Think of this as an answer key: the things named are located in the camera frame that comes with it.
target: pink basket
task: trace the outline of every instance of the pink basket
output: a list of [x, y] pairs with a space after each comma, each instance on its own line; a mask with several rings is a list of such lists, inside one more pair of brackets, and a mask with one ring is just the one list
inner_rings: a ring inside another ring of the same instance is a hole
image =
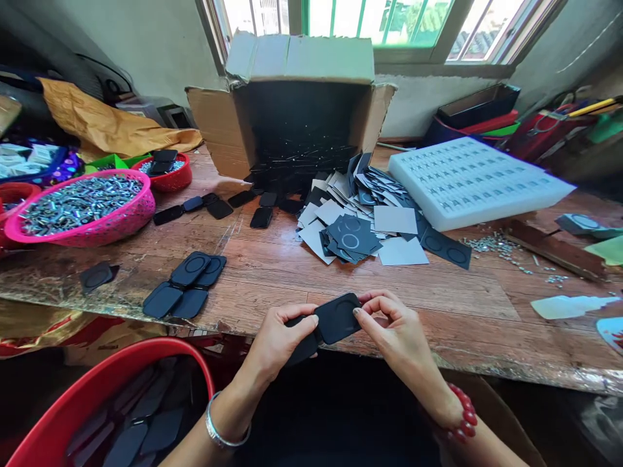
[[[85, 180], [93, 177], [111, 177], [113, 175], [125, 175], [127, 178], [138, 180], [143, 184], [143, 187], [134, 199], [127, 204], [124, 204], [107, 216], [84, 226], [76, 227], [66, 232], [45, 235], [43, 237], [35, 237], [23, 233], [24, 219], [22, 219], [21, 215], [32, 203], [78, 180]], [[5, 224], [6, 236], [20, 243], [55, 243], [56, 245], [76, 246], [78, 248], [91, 248], [113, 243], [128, 235], [134, 234], [153, 217], [156, 212], [156, 202], [154, 201], [154, 195], [149, 189], [150, 185], [151, 181], [146, 174], [139, 171], [124, 169], [95, 172], [78, 178], [72, 178], [67, 182], [60, 183], [45, 190], [43, 193], [20, 206], [17, 212], [15, 212]]]

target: wooden workbench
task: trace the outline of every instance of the wooden workbench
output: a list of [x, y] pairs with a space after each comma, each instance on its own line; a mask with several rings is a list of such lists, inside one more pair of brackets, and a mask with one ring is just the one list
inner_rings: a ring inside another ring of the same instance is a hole
[[[158, 209], [215, 191], [224, 199], [246, 189], [238, 180], [218, 176], [205, 148], [193, 155], [193, 183], [181, 193], [158, 195]], [[379, 149], [373, 165], [387, 167], [391, 151]], [[215, 220], [205, 210], [175, 222], [146, 226], [140, 233], [110, 246], [94, 249], [40, 245], [0, 261], [0, 298], [79, 309], [138, 320], [144, 298], [190, 252], [222, 254], [227, 265], [204, 311], [192, 322], [170, 322], [207, 331], [254, 335], [272, 305], [296, 302], [321, 304], [343, 293], [388, 288], [408, 306], [418, 309], [437, 362], [443, 368], [500, 376], [602, 394], [623, 395], [623, 357], [595, 330], [597, 318], [621, 316], [623, 306], [611, 305], [581, 318], [543, 320], [530, 307], [532, 300], [567, 294], [620, 294], [623, 276], [616, 271], [610, 283], [590, 283], [573, 277], [563, 289], [547, 283], [550, 274], [573, 276], [532, 254], [516, 256], [532, 275], [496, 253], [472, 256], [465, 271], [428, 254], [429, 265], [384, 267], [378, 258], [358, 266], [326, 266], [295, 239], [294, 217], [275, 209], [266, 230], [249, 228], [258, 206], [255, 200], [231, 216]], [[604, 224], [623, 226], [623, 208], [576, 191], [553, 208], [540, 211], [533, 222], [555, 228], [562, 213], [588, 214]], [[480, 238], [492, 232], [480, 225], [450, 232], [454, 238]], [[577, 239], [567, 236], [571, 241]], [[120, 265], [117, 278], [89, 296], [82, 295], [78, 275], [107, 259]], [[378, 356], [374, 344], [356, 333], [330, 348]]]

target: woman's left hand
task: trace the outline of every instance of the woman's left hand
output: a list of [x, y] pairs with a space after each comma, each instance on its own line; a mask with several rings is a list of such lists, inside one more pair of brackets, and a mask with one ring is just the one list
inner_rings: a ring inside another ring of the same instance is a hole
[[[270, 308], [239, 372], [265, 389], [275, 380], [297, 345], [318, 326], [318, 317], [312, 314], [316, 307], [300, 304]], [[286, 326], [286, 322], [302, 315], [307, 316], [296, 326]]]

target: box flap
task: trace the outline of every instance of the box flap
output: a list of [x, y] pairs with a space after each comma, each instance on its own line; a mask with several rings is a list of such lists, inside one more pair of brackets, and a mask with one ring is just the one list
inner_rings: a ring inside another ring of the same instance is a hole
[[318, 80], [370, 84], [370, 39], [270, 35], [236, 31], [225, 66], [242, 81]]
[[383, 128], [383, 122], [387, 115], [387, 108], [397, 89], [394, 84], [381, 84], [373, 87], [368, 118], [363, 130], [363, 143], [361, 144], [361, 150], [364, 153], [374, 152], [376, 140], [381, 134], [381, 128]]
[[249, 161], [230, 92], [186, 88], [188, 104], [220, 173], [234, 178], [249, 174]]

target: white wall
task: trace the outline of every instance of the white wall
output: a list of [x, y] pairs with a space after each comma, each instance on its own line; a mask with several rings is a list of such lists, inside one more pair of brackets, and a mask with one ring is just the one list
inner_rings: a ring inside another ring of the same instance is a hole
[[[221, 86], [194, 0], [15, 3], [75, 52], [126, 70], [142, 95], [169, 97], [186, 106], [186, 86]], [[568, 89], [607, 53], [613, 53], [615, 42], [621, 37], [623, 18], [568, 70], [557, 73], [622, 9], [621, 0], [568, 0], [508, 80], [522, 88], [518, 109], [523, 111]], [[482, 78], [390, 75], [378, 75], [377, 80], [399, 86], [389, 107], [383, 136], [421, 136], [437, 107], [495, 83]]]
[[[14, 4], [74, 52], [125, 70], [141, 95], [168, 97], [188, 106], [184, 87], [220, 86], [194, 0], [19, 0]], [[98, 65], [93, 69], [124, 86]]]

